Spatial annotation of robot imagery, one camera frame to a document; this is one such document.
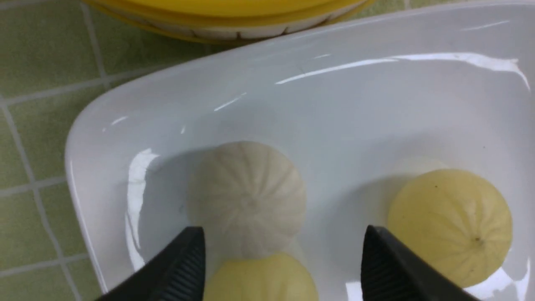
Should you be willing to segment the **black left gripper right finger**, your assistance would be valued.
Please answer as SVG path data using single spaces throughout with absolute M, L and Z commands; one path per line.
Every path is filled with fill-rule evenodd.
M 376 225 L 364 235 L 360 282 L 365 301 L 477 300 Z

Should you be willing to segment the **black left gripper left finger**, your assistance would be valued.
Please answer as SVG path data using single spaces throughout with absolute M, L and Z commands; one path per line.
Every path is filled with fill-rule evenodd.
M 186 227 L 149 263 L 99 301 L 202 301 L 206 240 L 202 227 Z

